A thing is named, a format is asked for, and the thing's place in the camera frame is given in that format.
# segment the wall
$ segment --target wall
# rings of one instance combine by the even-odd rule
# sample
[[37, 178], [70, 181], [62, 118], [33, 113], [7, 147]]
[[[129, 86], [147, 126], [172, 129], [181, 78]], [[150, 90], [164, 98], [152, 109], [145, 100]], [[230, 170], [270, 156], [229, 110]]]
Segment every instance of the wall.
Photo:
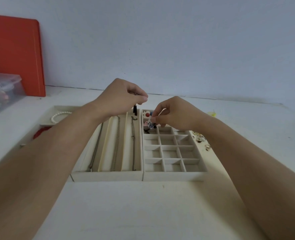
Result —
[[295, 0], [0, 0], [41, 24], [46, 84], [279, 102], [295, 111]]

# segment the hand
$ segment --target hand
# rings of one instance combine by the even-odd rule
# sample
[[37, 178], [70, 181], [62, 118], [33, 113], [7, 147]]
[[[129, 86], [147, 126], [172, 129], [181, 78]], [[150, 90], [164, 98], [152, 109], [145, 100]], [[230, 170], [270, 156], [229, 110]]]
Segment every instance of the hand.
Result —
[[147, 97], [147, 93], [138, 85], [116, 78], [93, 102], [100, 107], [104, 117], [112, 117], [146, 102]]
[[202, 112], [188, 101], [175, 96], [161, 102], [153, 111], [151, 122], [166, 124], [179, 130], [197, 130], [201, 121], [210, 119], [211, 116]]

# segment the forearm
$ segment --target forearm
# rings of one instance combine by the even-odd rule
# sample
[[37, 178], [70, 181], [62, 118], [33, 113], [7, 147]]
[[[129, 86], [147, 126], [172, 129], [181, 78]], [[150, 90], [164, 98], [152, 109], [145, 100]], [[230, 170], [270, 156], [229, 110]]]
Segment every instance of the forearm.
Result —
[[0, 239], [34, 236], [104, 119], [98, 109], [86, 104], [0, 163]]
[[295, 173], [215, 118], [196, 130], [265, 233], [271, 239], [295, 239]]

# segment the person's left hand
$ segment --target person's left hand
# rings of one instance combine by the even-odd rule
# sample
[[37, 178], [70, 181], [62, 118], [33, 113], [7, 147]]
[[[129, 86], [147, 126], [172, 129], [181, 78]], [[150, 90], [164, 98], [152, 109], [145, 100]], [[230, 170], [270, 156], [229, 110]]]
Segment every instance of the person's left hand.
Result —
[[106, 117], [111, 117], [126, 113], [134, 105], [146, 102], [147, 97], [147, 93], [138, 85], [116, 78], [93, 102], [100, 106]]

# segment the yellow object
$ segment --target yellow object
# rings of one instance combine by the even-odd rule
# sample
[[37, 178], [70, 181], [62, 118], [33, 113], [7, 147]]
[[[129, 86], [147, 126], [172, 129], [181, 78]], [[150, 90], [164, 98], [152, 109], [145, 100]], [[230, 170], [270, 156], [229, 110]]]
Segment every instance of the yellow object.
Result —
[[207, 114], [210, 115], [210, 116], [216, 117], [216, 113], [215, 113], [214, 110], [213, 110], [213, 112], [207, 112]]

